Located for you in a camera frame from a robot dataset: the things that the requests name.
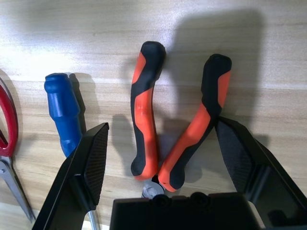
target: pliers handle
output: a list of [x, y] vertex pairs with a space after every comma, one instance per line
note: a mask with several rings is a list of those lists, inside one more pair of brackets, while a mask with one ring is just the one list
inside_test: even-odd
[[145, 42], [137, 61], [131, 87], [131, 114], [137, 144], [137, 156], [131, 165], [138, 180], [147, 180], [158, 173], [159, 182], [171, 192], [185, 180], [184, 168], [192, 155], [213, 129], [225, 102], [230, 58], [214, 54], [204, 65], [199, 109], [188, 128], [158, 171], [158, 149], [153, 117], [153, 88], [165, 60], [165, 49], [158, 42]]

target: red scissors handle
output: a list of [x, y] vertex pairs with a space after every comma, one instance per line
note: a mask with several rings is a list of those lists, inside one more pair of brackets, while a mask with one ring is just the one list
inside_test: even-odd
[[4, 137], [0, 137], [0, 156], [11, 157], [14, 153], [18, 138], [17, 117], [13, 104], [1, 85], [0, 106], [3, 110], [9, 133], [8, 141]]

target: blue screwdriver handle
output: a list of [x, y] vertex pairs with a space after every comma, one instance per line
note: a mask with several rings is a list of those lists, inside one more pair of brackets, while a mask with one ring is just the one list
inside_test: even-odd
[[46, 76], [44, 87], [48, 96], [49, 114], [56, 123], [62, 150], [68, 157], [82, 137], [78, 101], [65, 73]]

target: wooden surface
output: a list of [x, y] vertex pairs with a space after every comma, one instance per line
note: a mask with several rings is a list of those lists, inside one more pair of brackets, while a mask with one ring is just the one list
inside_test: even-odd
[[[164, 154], [198, 109], [204, 62], [221, 53], [233, 61], [223, 115], [246, 125], [307, 195], [306, 12], [304, 0], [0, 1], [0, 77], [19, 119], [14, 168], [33, 209], [64, 161], [44, 91], [53, 72], [76, 74], [88, 129], [110, 124], [100, 222], [109, 224], [115, 198], [140, 197], [142, 183], [130, 173], [130, 82], [147, 40], [168, 55], [154, 90]], [[186, 167], [180, 194], [194, 191], [234, 191], [214, 131]], [[3, 181], [0, 202], [0, 217], [17, 205]], [[10, 216], [0, 229], [30, 229], [20, 214]]]

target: scissors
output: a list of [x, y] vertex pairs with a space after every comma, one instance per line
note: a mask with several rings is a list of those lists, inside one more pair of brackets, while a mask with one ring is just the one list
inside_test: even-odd
[[8, 126], [9, 137], [7, 141], [0, 130], [0, 177], [8, 185], [20, 207], [32, 223], [35, 220], [35, 216], [12, 167], [12, 156], [18, 138], [18, 121], [12, 97], [2, 80], [0, 80], [0, 106]]

